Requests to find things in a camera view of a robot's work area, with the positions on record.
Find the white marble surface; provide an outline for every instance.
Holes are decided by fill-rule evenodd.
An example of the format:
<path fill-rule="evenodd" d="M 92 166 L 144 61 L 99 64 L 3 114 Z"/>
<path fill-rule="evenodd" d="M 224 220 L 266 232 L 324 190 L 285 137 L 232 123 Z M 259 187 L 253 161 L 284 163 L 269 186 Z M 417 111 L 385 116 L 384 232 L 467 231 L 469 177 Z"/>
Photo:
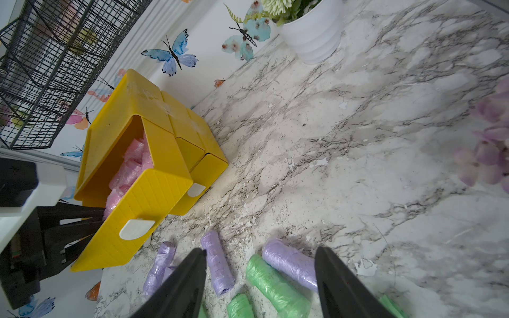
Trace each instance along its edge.
<path fill-rule="evenodd" d="M 468 116 L 509 72 L 509 24 L 464 0 L 348 0 L 339 49 L 305 65 L 275 39 L 195 111 L 230 167 L 184 217 L 169 216 L 152 245 L 104 269 L 95 317 L 128 317 L 161 241 L 176 261 L 218 230 L 236 292 L 258 318 L 272 305 L 245 282 L 271 235 L 313 255 L 329 246 L 414 318 L 507 317 L 509 197 L 466 188 L 452 152 L 476 142 Z M 310 317 L 320 317 L 316 294 Z M 210 317 L 225 317 L 232 292 Z"/>

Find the pink plastic bag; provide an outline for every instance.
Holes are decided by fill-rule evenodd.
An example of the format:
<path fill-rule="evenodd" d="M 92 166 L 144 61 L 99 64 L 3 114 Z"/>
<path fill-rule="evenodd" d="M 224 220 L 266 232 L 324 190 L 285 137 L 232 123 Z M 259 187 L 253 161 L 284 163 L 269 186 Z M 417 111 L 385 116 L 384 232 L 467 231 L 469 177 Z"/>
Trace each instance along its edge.
<path fill-rule="evenodd" d="M 118 188 L 121 188 L 123 186 L 132 186 L 134 181 L 138 179 L 139 175 L 142 172 L 142 165 L 134 161 L 133 159 L 129 159 L 126 162 L 124 162 L 120 166 L 119 170 L 119 181 L 117 183 Z"/>
<path fill-rule="evenodd" d="M 127 190 L 129 190 L 129 187 L 123 186 L 121 188 L 114 188 L 111 191 L 108 199 L 106 199 L 106 209 L 104 210 L 103 220 L 105 220 L 113 212 L 113 209 L 117 207 Z"/>
<path fill-rule="evenodd" d="M 143 139 L 135 139 L 127 148 L 124 154 L 124 162 L 120 166 L 119 172 L 109 182 L 111 193 L 106 200 L 106 209 L 104 210 L 105 220 L 113 209 L 119 204 L 127 190 L 138 179 L 146 169 L 154 167 L 152 155 L 146 142 L 147 137 L 143 134 Z"/>
<path fill-rule="evenodd" d="M 116 175 L 114 175 L 113 179 L 109 182 L 108 184 L 109 188 L 113 190 L 119 183 L 119 180 L 120 180 L 120 170 L 119 172 L 117 172 Z"/>
<path fill-rule="evenodd" d="M 143 152 L 143 159 L 142 159 L 142 172 L 147 169 L 154 168 L 154 162 L 152 161 L 152 155 L 150 154 L 150 150 L 147 150 Z"/>
<path fill-rule="evenodd" d="M 124 160 L 128 161 L 129 159 L 132 159 L 132 160 L 136 161 L 137 163 L 141 164 L 144 148 L 145 148 L 145 144 L 144 144 L 143 139 L 133 140 L 124 154 Z"/>

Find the orange butterfly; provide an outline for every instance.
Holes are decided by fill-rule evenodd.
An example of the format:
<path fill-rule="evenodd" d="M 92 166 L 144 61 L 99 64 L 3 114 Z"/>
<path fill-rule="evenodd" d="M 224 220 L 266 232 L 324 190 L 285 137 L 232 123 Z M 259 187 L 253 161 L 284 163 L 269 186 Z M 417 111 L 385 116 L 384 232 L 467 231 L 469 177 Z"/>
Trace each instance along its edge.
<path fill-rule="evenodd" d="M 214 81 L 214 86 L 216 88 L 218 88 L 219 86 L 221 86 L 222 84 L 224 83 L 224 79 L 217 79 Z"/>
<path fill-rule="evenodd" d="M 85 295 L 85 297 L 88 299 L 88 300 L 91 300 L 91 301 L 97 301 L 97 296 L 99 296 L 99 289 L 101 288 L 101 281 L 99 281 L 97 284 L 95 284 L 94 287 L 92 287 L 88 292 L 87 294 Z"/>

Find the black object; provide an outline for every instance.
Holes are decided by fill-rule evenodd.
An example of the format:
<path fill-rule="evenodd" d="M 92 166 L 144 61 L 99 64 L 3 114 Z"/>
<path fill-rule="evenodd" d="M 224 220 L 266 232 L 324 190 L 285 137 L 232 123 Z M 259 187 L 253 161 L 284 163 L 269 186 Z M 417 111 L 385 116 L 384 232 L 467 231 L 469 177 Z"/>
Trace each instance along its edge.
<path fill-rule="evenodd" d="M 197 318 L 205 286 L 207 252 L 195 248 L 131 318 Z"/>
<path fill-rule="evenodd" d="M 34 209 L 0 254 L 0 281 L 12 308 L 28 304 L 30 296 L 41 290 L 41 280 L 78 258 L 101 226 L 103 212 L 104 208 L 66 203 Z M 89 219 L 60 225 L 61 220 L 74 218 Z"/>
<path fill-rule="evenodd" d="M 328 247 L 315 256 L 324 318 L 394 318 Z"/>
<path fill-rule="evenodd" d="M 0 207 L 22 207 L 39 184 L 33 162 L 0 158 Z"/>
<path fill-rule="evenodd" d="M 49 148 L 152 0 L 26 0 L 0 31 L 0 139 Z"/>
<path fill-rule="evenodd" d="M 206 252 L 195 248 L 131 318 L 197 318 L 205 285 Z M 315 257 L 324 318 L 394 318 L 328 247 Z"/>
<path fill-rule="evenodd" d="M 246 38 L 246 40 L 248 40 L 249 42 L 251 42 L 252 45 L 256 46 L 256 43 L 255 41 L 253 40 L 252 36 L 249 35 L 249 33 L 247 32 L 247 30 L 243 30 L 239 23 L 237 22 L 237 27 L 238 28 L 234 28 L 234 27 L 230 27 L 231 29 L 234 29 L 234 30 L 237 30 L 237 31 L 240 31 L 240 33 L 242 34 L 243 37 Z"/>

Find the butterfly wall decal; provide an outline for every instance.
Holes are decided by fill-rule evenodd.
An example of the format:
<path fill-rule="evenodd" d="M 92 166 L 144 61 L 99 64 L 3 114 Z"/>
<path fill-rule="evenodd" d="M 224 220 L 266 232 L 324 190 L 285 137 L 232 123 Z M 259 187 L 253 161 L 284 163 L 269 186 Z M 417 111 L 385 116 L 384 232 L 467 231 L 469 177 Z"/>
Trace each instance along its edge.
<path fill-rule="evenodd" d="M 261 1 L 255 1 L 247 10 L 246 16 L 250 16 L 254 13 L 261 13 L 263 6 Z M 237 23 L 238 28 L 231 27 L 233 30 L 237 30 L 241 35 L 234 35 L 229 37 L 222 45 L 222 51 L 226 53 L 235 53 L 235 57 L 238 60 L 246 60 L 249 62 L 253 56 L 253 48 L 250 43 L 256 45 L 255 40 L 264 42 L 270 38 L 270 25 L 268 18 L 262 18 L 258 20 L 248 20 L 244 23 L 243 28 Z"/>
<path fill-rule="evenodd" d="M 169 51 L 159 49 L 145 50 L 142 52 L 142 55 L 157 60 L 157 62 L 164 62 L 162 72 L 169 76 L 173 76 L 177 73 L 177 64 L 179 68 L 182 69 L 181 64 L 187 67 L 195 67 L 198 62 L 195 55 L 184 54 L 188 51 L 187 37 L 187 29 L 185 29 L 177 36 L 171 47 L 169 46 L 168 37 L 166 37 L 167 43 L 162 41 L 168 47 Z"/>
<path fill-rule="evenodd" d="M 96 88 L 96 89 L 93 89 L 93 90 L 89 90 L 87 92 L 87 94 L 94 96 L 95 98 L 97 98 L 98 100 L 100 100 L 103 103 L 107 102 L 109 97 L 111 96 L 111 94 L 113 93 L 115 88 L 118 86 L 118 84 L 122 80 L 122 77 L 124 77 L 125 74 L 126 74 L 126 70 L 120 69 L 117 72 L 117 74 L 115 75 L 115 78 L 113 80 L 113 85 L 108 84 L 108 82 L 106 82 L 101 77 L 102 80 L 99 80 L 99 82 L 101 82 L 102 84 L 108 86 L 108 88 L 106 88 L 106 89 Z"/>
<path fill-rule="evenodd" d="M 37 306 L 37 300 L 34 295 L 30 298 L 30 303 L 28 305 L 21 306 L 18 309 L 18 315 L 9 313 L 14 316 L 14 318 L 41 318 L 42 316 L 48 314 L 55 308 L 55 298 L 47 298 L 43 300 L 39 306 Z"/>
<path fill-rule="evenodd" d="M 83 147 L 81 147 L 81 149 L 76 145 L 74 145 L 74 148 L 76 149 L 76 151 L 64 152 L 61 153 L 60 155 L 66 157 L 76 157 L 81 160 L 81 158 L 83 157 L 83 149 L 85 148 L 85 144 L 83 144 Z"/>
<path fill-rule="evenodd" d="M 224 79 L 217 79 L 214 81 L 214 87 L 218 88 L 224 83 Z"/>
<path fill-rule="evenodd" d="M 89 111 L 88 107 L 85 107 L 85 113 L 75 109 L 71 117 L 67 119 L 66 125 L 74 125 L 76 129 L 80 130 L 88 128 L 89 124 L 92 124 L 89 118 L 89 113 L 92 111 L 93 110 Z"/>
<path fill-rule="evenodd" d="M 74 198 L 74 192 L 75 191 L 76 191 L 76 186 L 67 187 L 64 190 L 64 193 L 62 193 L 62 196 L 60 197 L 60 199 L 70 200 L 70 199 Z"/>

